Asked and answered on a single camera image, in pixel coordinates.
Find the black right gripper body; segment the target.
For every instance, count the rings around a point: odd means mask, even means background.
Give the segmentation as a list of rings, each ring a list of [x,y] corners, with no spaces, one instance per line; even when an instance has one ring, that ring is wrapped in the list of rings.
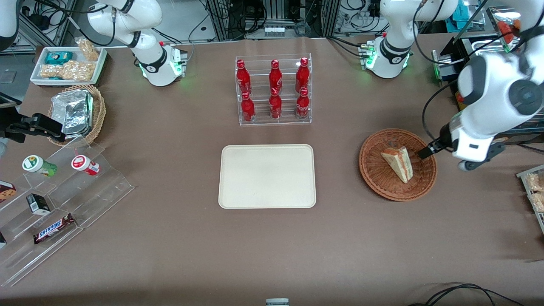
[[[25,143],[26,134],[29,134],[33,120],[33,117],[24,116],[19,112],[0,112],[1,138]]]

